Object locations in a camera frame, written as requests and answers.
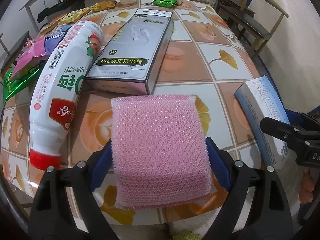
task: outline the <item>green foil wrapper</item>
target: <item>green foil wrapper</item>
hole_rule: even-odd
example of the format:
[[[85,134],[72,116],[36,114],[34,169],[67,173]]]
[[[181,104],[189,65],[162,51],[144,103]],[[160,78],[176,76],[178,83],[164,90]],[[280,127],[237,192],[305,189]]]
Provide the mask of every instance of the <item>green foil wrapper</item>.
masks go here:
[[[177,0],[154,0],[151,3],[153,5],[161,6],[161,7],[173,7],[177,4]]]
[[[4,87],[3,87],[3,102],[7,102],[11,97],[19,93],[21,90],[25,89],[31,85],[35,80],[37,80],[43,70],[43,67],[47,61],[42,60],[38,65],[31,68],[26,75],[21,79],[9,81],[13,68],[10,69],[4,78]]]

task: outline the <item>small cardboard box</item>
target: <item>small cardboard box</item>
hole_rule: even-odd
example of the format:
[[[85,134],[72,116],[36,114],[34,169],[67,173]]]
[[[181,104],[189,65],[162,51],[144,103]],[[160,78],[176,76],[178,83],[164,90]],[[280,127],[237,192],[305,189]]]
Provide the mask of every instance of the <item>small cardboard box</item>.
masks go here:
[[[86,80],[93,89],[151,94],[173,31],[172,13],[137,9],[105,46]]]
[[[260,129],[260,121],[270,117],[289,124],[284,107],[266,76],[244,82],[235,92],[257,139],[265,165],[275,169],[282,167],[288,153],[287,143],[265,134]]]

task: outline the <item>white box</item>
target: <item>white box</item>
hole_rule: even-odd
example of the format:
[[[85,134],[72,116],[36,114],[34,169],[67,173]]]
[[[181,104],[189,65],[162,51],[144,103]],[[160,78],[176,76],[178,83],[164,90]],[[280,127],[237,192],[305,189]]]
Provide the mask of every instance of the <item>white box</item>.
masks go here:
[[[263,133],[259,126],[264,117],[289,124],[284,107],[270,81],[263,76],[244,82],[235,96],[252,127],[265,165],[281,168],[288,153],[287,143]]]

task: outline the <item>red logo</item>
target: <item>red logo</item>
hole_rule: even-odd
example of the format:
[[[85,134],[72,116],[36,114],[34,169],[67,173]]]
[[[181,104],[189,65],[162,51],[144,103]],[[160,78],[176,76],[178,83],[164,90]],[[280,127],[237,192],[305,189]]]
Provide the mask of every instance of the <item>red logo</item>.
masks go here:
[[[34,105],[33,107],[34,107],[34,109],[36,109],[36,110],[40,110],[41,104],[35,103],[35,105]]]
[[[49,117],[63,125],[69,130],[70,123],[75,113],[75,103],[61,98],[53,98],[51,102]]]

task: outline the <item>pink sponge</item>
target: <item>pink sponge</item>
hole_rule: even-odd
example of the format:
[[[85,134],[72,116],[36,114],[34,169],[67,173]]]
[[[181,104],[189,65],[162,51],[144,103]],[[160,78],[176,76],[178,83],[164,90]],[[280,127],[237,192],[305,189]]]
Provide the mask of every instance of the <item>pink sponge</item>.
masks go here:
[[[116,204],[166,207],[208,195],[212,177],[195,98],[114,98],[112,152]]]

